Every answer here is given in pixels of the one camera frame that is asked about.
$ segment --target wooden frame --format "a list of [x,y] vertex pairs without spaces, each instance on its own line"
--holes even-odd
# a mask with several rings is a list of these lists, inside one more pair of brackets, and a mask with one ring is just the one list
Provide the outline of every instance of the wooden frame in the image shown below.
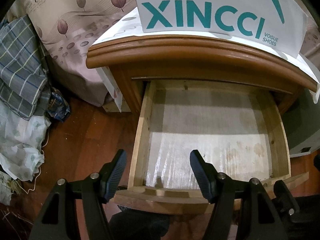
[[243,44],[187,35],[125,37],[92,46],[88,68],[109,66],[135,115],[142,97],[132,80],[189,79],[249,84],[287,94],[283,114],[299,91],[316,91],[316,82],[298,67],[268,52]]
[[[289,190],[294,189],[309,179],[309,172],[290,177],[284,180]],[[275,198],[273,185],[265,186],[269,197]],[[182,191],[181,194],[172,197],[170,190],[162,191],[147,187],[132,187],[131,190],[117,191],[112,202],[118,205],[130,207],[146,212],[163,214],[204,214],[212,213],[214,204],[209,204],[206,199],[199,196],[196,190]],[[240,200],[234,202],[234,210],[240,209]]]
[[[153,81],[147,85],[142,103],[139,124],[133,149],[128,190],[116,193],[114,202],[144,211],[169,214],[196,214],[212,212],[212,205],[207,203],[200,190],[194,189],[166,189],[144,186],[145,165],[148,158],[149,126],[152,112],[152,101],[157,87],[197,87],[207,89],[213,86],[215,90],[227,92],[244,92],[257,94],[264,120],[268,120],[266,128],[272,154],[273,178],[262,181],[270,196],[273,196],[273,184],[282,179],[289,188],[308,179],[308,174],[290,178],[290,158],[284,128],[279,111],[267,90],[256,89],[251,86],[199,81]],[[235,201],[235,209],[240,208],[240,202]]]

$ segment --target white cable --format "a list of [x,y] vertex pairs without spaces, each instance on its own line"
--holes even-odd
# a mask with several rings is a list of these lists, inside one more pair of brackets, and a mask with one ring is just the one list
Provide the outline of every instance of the white cable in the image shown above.
[[25,190],[24,190],[24,188],[23,187],[21,187],[20,185],[19,185],[19,183],[14,179],[14,181],[18,184],[18,186],[25,192],[25,193],[27,193],[27,194],[29,194],[29,191],[34,191],[35,189],[36,189],[36,180],[37,180],[37,178],[40,176],[40,174],[41,174],[41,167],[39,167],[39,174],[36,176],[36,178],[35,178],[35,185],[34,185],[34,187],[33,187],[33,189],[28,189],[28,192],[26,192]]
[[[41,146],[41,148],[43,148],[44,146],[46,146],[47,144],[48,144],[48,141],[49,141],[49,129],[48,129],[48,136],[47,136],[47,141],[46,141],[46,143],[43,145],[43,146]],[[20,184],[14,179],[14,181],[18,184],[18,186],[25,192],[25,193],[27,193],[27,194],[29,194],[29,191],[35,191],[35,189],[36,189],[36,180],[37,180],[37,178],[40,176],[40,174],[41,174],[41,167],[39,166],[39,174],[36,176],[36,178],[35,178],[35,185],[34,185],[34,187],[33,187],[33,189],[28,189],[28,191],[25,191],[25,189],[23,188],[23,187],[21,187],[20,186]]]
[[44,146],[46,146],[48,144],[48,141],[49,141],[49,129],[50,129],[50,127],[48,128],[48,132],[47,132],[47,134],[48,134],[47,141],[43,146],[41,146],[41,148],[43,148]]

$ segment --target metal screw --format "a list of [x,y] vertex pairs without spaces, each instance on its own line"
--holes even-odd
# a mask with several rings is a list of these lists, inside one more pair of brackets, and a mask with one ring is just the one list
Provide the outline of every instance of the metal screw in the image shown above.
[[91,178],[91,179],[97,179],[97,178],[99,178],[99,173],[97,173],[97,172],[91,173],[91,174],[90,174],[90,178]]
[[289,213],[290,216],[293,215],[294,209],[293,209],[293,208],[290,208],[288,213]]
[[63,185],[65,182],[66,182],[65,179],[58,179],[57,184],[58,184],[59,186],[61,186],[61,185]]
[[258,185],[260,183],[260,181],[257,179],[257,178],[252,178],[251,179],[251,182],[254,184],[254,185]]
[[223,172],[219,172],[219,173],[218,173],[218,178],[219,178],[219,179],[225,179],[225,178],[226,178],[226,175],[225,175]]

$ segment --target stain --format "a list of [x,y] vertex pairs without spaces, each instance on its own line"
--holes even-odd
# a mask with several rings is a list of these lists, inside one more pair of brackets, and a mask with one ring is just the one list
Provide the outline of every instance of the stain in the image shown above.
[[261,143],[256,143],[253,147],[253,151],[255,152],[256,155],[258,155],[258,157],[264,157],[265,155],[265,150],[261,145]]
[[232,160],[232,164],[231,166],[229,167],[229,170],[230,170],[230,177],[231,178],[234,178],[236,176],[236,166],[237,166],[237,150],[236,149],[231,149],[231,156],[230,156],[230,159]]
[[229,147],[226,148],[226,154],[227,154],[227,162],[231,162],[233,160],[233,158],[236,157],[237,155],[237,150],[232,148],[230,149]]
[[239,148],[239,150],[242,150],[242,142],[241,141],[237,141],[237,146],[238,146],[238,148]]

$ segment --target wooden floor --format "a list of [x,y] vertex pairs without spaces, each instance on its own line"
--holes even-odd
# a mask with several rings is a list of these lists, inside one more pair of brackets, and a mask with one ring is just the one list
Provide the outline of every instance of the wooden floor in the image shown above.
[[[70,106],[72,114],[66,122],[54,122],[50,127],[49,141],[43,148],[45,162],[41,165],[42,173],[37,179],[36,190],[22,198],[22,211],[31,220],[36,218],[58,179],[84,179],[112,160],[120,148],[128,154],[127,168],[120,184],[126,185],[128,182],[138,119],[130,113],[107,114],[102,108],[76,98],[70,99]],[[291,160],[292,175],[310,172],[310,179],[293,190],[294,196],[320,193],[320,173],[313,166],[315,154]],[[33,183],[24,183],[24,187],[33,187]],[[77,213],[82,239],[88,239],[81,201],[77,202]],[[209,217],[175,216],[171,219],[169,232],[164,239],[201,239]]]

